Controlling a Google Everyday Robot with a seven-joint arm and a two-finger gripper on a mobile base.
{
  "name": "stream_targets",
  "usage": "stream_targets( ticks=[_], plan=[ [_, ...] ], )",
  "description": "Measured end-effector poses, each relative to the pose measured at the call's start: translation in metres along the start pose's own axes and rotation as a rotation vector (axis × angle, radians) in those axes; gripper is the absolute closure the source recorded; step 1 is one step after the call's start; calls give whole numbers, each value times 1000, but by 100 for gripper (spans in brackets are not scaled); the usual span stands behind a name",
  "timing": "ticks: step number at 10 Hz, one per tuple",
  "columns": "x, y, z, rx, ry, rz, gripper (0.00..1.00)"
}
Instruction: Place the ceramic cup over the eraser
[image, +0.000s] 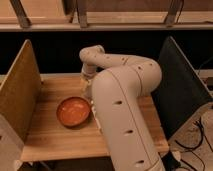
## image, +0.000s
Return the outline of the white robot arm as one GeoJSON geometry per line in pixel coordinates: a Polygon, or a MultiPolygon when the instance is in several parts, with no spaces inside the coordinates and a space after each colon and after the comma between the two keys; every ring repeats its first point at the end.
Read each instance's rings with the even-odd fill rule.
{"type": "Polygon", "coordinates": [[[146,57],[107,54],[100,45],[82,49],[79,57],[115,171],[165,171],[137,102],[160,84],[159,64],[146,57]]]}

